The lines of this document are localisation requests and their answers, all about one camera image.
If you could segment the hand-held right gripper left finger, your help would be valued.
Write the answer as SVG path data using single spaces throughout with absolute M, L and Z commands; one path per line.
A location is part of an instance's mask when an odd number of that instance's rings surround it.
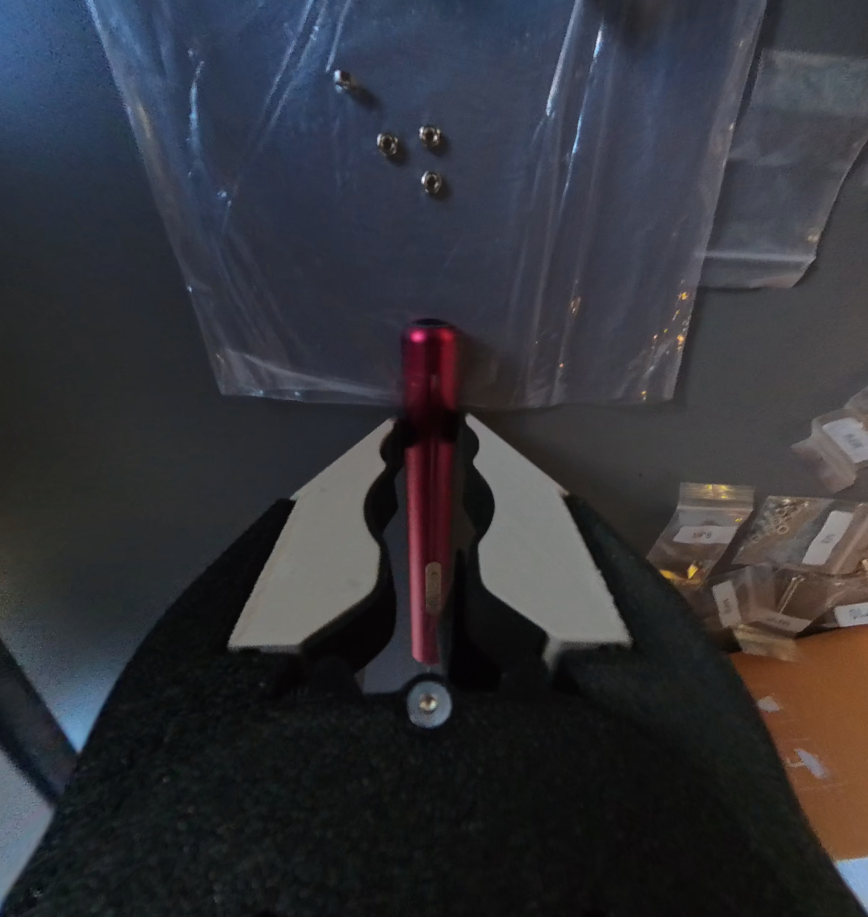
M 387 419 L 308 481 L 227 640 L 281 659 L 297 681 L 340 667 L 365 692 L 392 641 L 398 598 L 385 533 L 397 514 L 402 424 Z

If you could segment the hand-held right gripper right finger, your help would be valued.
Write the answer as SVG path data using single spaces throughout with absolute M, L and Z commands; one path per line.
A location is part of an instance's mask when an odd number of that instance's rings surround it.
M 572 659 L 630 651 L 568 491 L 481 419 L 461 421 L 459 445 L 471 533 L 453 593 L 451 682 L 551 683 Z

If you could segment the red metal screwdriver handle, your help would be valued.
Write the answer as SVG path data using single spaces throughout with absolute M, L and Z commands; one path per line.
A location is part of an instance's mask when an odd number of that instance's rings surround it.
M 451 586 L 458 330 L 434 318 L 411 324 L 403 335 L 402 368 L 412 655 L 435 667 L 442 657 L 439 629 Z

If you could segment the grey desk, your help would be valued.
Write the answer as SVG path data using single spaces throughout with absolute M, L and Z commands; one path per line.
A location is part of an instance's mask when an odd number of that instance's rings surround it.
M 486 416 L 639 550 L 682 480 L 815 493 L 868 382 L 858 163 L 788 290 L 699 293 L 676 398 Z M 160 615 L 376 409 L 219 394 L 83 2 L 0 2 L 0 634 L 76 749 Z

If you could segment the pile of labelled zip bags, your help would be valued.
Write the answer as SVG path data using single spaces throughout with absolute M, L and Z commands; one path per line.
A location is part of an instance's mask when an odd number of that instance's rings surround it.
M 827 496 L 685 482 L 647 555 L 720 646 L 783 661 L 803 636 L 868 625 L 868 501 L 840 498 L 868 469 L 868 385 L 792 450 Z

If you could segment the large clear plastic bag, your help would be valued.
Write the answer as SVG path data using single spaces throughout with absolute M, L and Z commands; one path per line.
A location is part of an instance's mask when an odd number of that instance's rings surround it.
M 674 396 L 765 2 L 86 6 L 223 394 L 397 404 L 434 318 L 468 406 Z

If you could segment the orange cardboard sheet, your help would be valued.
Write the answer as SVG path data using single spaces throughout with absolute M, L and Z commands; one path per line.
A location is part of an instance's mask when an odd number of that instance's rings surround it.
M 868 857 L 868 626 L 806 637 L 791 661 L 730 659 L 824 848 Z

